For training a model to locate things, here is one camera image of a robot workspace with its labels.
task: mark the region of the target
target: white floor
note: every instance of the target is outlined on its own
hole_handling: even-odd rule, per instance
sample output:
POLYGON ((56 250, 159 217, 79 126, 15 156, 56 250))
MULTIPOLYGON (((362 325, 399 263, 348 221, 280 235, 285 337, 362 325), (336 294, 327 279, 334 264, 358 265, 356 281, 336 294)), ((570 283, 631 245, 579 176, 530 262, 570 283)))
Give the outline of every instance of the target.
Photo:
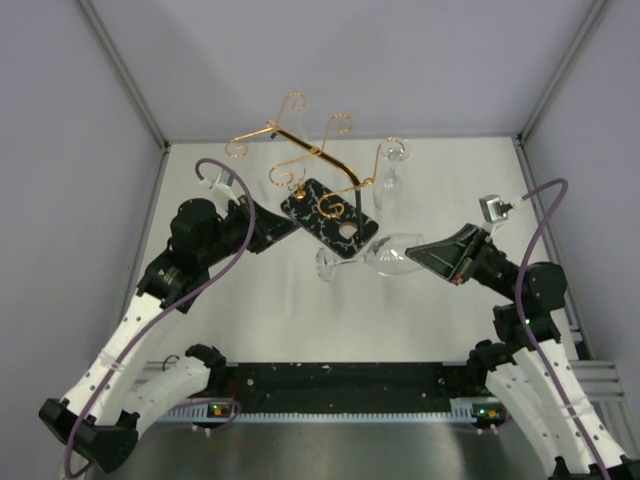
MULTIPOLYGON (((329 142, 327 151, 348 162, 362 179, 372 174, 378 140, 329 142)), ((509 138, 414 139, 413 154, 399 169, 406 184, 402 205, 381 214, 371 188, 362 192, 366 214, 380 233, 423 233, 427 242, 443 239, 465 223, 483 221, 478 199, 497 193, 511 199, 525 184, 509 138)), ((166 246, 169 223, 184 200, 203 197, 194 164, 212 157, 232 166, 255 200, 281 214, 289 194, 272 185, 267 173, 300 150, 281 141, 251 145, 250 156, 231 159, 224 144, 174 145, 144 254, 146 266, 166 246)), ((307 176, 330 188, 346 178, 321 160, 307 176)), ((205 167, 213 178, 216 168, 205 167)), ((353 194, 346 199, 353 202, 353 194)), ((513 215, 496 237, 497 246, 519 264, 536 227, 531 206, 513 215)), ((151 360, 182 355, 194 343, 215 345, 235 362, 410 362, 463 361, 474 345, 496 339, 492 307, 506 305, 475 282, 454 287, 428 271, 384 278, 369 267, 340 267, 333 283, 320 281, 314 257, 321 244, 300 229, 260 255, 245 254, 220 282, 205 291, 188 315, 175 323, 151 360)), ((546 260, 540 245, 534 261, 546 260)), ((564 312, 554 313, 570 358, 575 350, 564 312)))

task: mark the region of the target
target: white wall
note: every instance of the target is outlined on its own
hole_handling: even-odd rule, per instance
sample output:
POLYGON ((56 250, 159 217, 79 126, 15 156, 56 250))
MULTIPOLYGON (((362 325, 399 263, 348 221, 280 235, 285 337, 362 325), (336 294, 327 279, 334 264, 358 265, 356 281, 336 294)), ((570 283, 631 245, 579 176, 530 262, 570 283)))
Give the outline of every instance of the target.
POLYGON ((517 133, 594 0, 94 3, 167 137, 220 141, 294 90, 314 136, 517 133))
POLYGON ((69 0, 0 14, 0 465, 52 478, 37 417, 113 328, 160 153, 69 0))
POLYGON ((595 353, 640 420, 640 2, 605 16, 527 145, 539 181, 567 177, 553 224, 595 353))

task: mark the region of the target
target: gold wire ornament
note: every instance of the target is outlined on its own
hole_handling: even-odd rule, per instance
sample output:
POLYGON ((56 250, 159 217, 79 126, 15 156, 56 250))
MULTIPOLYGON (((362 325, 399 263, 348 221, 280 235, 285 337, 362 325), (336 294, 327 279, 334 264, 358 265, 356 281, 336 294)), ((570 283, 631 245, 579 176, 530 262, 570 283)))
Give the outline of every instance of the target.
MULTIPOLYGON (((349 179, 352 186, 336 192, 331 192, 329 194, 322 196, 318 200, 318 204, 317 204, 318 211, 320 212, 321 215, 327 218, 340 217, 345 210, 343 203, 338 202, 338 203, 329 205, 329 209, 333 211, 325 211, 322 208, 322 203, 332 196, 336 196, 341 193, 346 193, 350 191, 355 191, 356 192, 356 211, 358 213, 358 227, 360 229, 362 226, 362 207, 361 207, 361 199, 360 199, 360 190, 362 188, 373 185, 375 182, 376 175, 378 172, 378 163, 380 160, 380 149, 382 147, 382 144, 378 146, 378 151, 376 153, 376 161, 373 168, 373 175, 371 177, 365 178, 364 181, 360 181, 356 173, 348 164, 329 155, 325 151, 325 146, 329 138, 329 134, 331 133, 332 130, 335 130, 337 133, 340 133, 340 134, 345 134, 351 131, 351 129, 353 128, 353 120, 351 116, 349 116, 346 113, 337 113, 327 121, 327 124, 325 126, 324 136, 322 138, 322 146, 320 148, 305 142, 304 140, 298 138, 296 135, 288 132, 287 130, 283 129, 280 126, 280 121, 282 119, 282 116, 284 115, 284 112, 287 109, 291 109, 294 112, 298 112, 298 111, 304 110, 308 105, 308 103, 309 103, 308 98, 306 97, 306 95, 304 95, 301 92, 292 92, 288 94, 282 101, 282 104, 280 105, 280 111, 278 112, 278 116, 276 117, 275 121, 268 120, 265 128, 261 130, 257 130, 252 133, 241 135, 239 137, 232 138, 225 145, 225 151, 227 152, 227 155, 229 155, 231 158, 244 157, 249 151, 249 146, 243 141, 259 135, 263 135, 265 133, 271 133, 272 135, 280 135, 286 138, 287 140, 289 140, 290 142, 294 143, 295 145, 299 146, 300 148, 306 150, 308 152, 307 155, 303 155, 301 157, 294 158, 293 160, 288 160, 286 162, 278 163, 269 170, 269 180, 274 185, 281 186, 281 187, 288 187, 289 190, 296 190, 296 196, 299 199, 304 198, 304 194, 305 194, 303 180, 306 176, 306 172, 307 172, 306 168, 304 169, 302 176, 297 180, 294 173, 291 171, 281 173, 279 175, 281 180, 278 180, 274 178, 275 171, 281 167, 302 162, 309 158, 313 158, 313 157, 321 158, 322 160, 331 164, 335 168, 338 168, 349 179)), ((399 139, 395 137, 390 137, 388 141, 395 141, 399 143, 404 150, 404 144, 399 139)))
POLYGON ((280 119, 282 118, 282 114, 284 113, 285 108, 287 107, 287 104, 289 105, 291 110, 293 110, 294 112, 299 112, 300 110, 304 110, 307 107, 308 103, 309 103, 309 99, 304 93, 302 92, 290 93, 289 95, 284 97, 284 100, 282 101, 282 105, 280 105, 280 111, 278 112, 278 117, 276 118, 275 122, 268 121, 267 127, 263 128, 262 130, 258 130, 256 132, 247 133, 246 135, 241 135, 239 137, 232 138, 225 145, 224 151, 227 152, 227 155, 229 155, 231 158, 244 157, 247 153, 249 153, 249 145, 245 143, 238 143, 238 142, 277 130, 279 128, 280 119))
POLYGON ((350 192, 352 190, 358 191, 358 190, 360 190, 360 189, 362 189, 364 187, 369 187, 369 186, 371 186, 371 185, 373 185, 375 183, 376 177, 378 175, 378 164, 380 163, 380 155, 381 155, 381 152, 382 152, 382 146, 385 143, 389 143, 389 142, 396 143, 397 145, 399 145, 400 149, 402 150, 403 153, 406 151, 406 146, 405 146, 405 144, 404 144, 404 142, 402 141, 401 138, 389 137, 385 141, 380 142, 380 144, 378 145, 378 148, 376 150, 376 162, 373 165, 373 175, 371 177, 365 178, 362 181, 362 183, 360 183, 359 185, 354 185, 352 187, 348 187, 348 188, 345 188, 343 190, 338 190, 336 192, 327 193, 327 194, 323 195, 322 197, 320 197, 318 199, 318 212, 320 212, 320 214, 322 216, 324 216, 326 218, 338 218, 344 213, 344 204, 341 203, 341 202, 333 203, 333 204, 329 205, 329 207, 328 207, 330 209, 337 208, 338 209, 337 212, 325 211, 322 208, 322 203, 325 200, 327 200, 327 199, 329 199, 329 198, 331 198, 333 196, 340 195, 341 193, 350 192))

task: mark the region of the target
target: cutout hole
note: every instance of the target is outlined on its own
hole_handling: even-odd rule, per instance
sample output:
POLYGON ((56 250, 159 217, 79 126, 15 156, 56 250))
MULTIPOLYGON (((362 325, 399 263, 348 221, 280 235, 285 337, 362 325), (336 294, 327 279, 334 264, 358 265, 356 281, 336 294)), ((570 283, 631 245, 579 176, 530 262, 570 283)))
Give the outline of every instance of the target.
POLYGON ((353 237, 357 231, 358 231, 358 228, 354 223, 351 223, 351 222, 344 222, 338 228, 338 232, 340 232, 340 236, 345 240, 350 240, 351 237, 353 237))

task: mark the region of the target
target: wine glass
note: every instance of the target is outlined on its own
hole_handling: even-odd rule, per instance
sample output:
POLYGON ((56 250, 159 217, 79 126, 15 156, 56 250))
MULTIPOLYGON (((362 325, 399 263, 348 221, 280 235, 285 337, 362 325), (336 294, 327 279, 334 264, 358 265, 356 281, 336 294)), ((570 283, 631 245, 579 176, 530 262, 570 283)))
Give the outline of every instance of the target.
POLYGON ((404 180, 396 172, 396 167, 409 158, 411 145, 406 140, 391 137, 379 148, 380 156, 389 161, 391 167, 373 184, 373 203, 379 210, 391 210, 397 205, 404 187, 404 180))
POLYGON ((409 247, 424 244, 424 236, 420 233, 395 233, 374 241, 369 248, 356 258, 343 260, 326 247, 316 253, 316 270, 325 282, 331 282, 335 269, 347 263, 364 263, 385 277, 395 277, 422 270, 422 266, 406 257, 404 252, 409 247))

